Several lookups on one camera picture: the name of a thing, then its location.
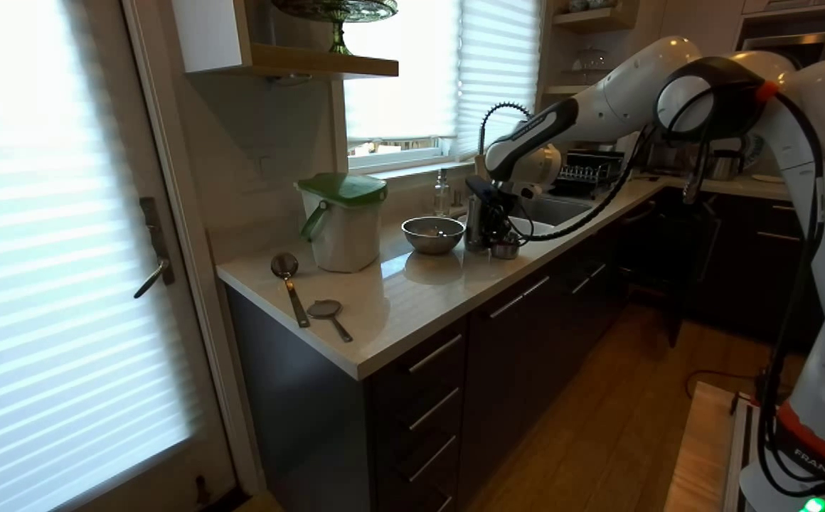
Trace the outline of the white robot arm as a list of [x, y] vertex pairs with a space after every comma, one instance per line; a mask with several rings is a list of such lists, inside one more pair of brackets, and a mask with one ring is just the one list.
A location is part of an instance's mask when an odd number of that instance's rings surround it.
[[804, 68], [772, 52], [706, 56], [662, 36], [598, 85], [496, 139], [483, 160], [501, 186], [537, 180], [519, 162], [537, 145], [615, 142], [647, 126], [678, 139], [760, 137], [812, 241], [821, 328], [787, 398], [760, 401], [756, 456], [740, 472], [752, 512], [825, 512], [825, 59]]

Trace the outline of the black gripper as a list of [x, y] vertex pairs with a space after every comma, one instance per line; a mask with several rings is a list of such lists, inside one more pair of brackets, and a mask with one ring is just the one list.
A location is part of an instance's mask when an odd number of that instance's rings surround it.
[[524, 248], [520, 230], [516, 230], [513, 217], [524, 210], [520, 200], [509, 190], [501, 190], [493, 180], [470, 177], [474, 190], [480, 193], [480, 241], [483, 251], [493, 253], [496, 241], [507, 237], [513, 251]]

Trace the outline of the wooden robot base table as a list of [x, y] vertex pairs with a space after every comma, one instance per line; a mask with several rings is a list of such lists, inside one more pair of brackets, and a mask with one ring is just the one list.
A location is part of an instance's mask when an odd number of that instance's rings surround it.
[[662, 512], [723, 512], [733, 401], [745, 396], [706, 381], [695, 388]]

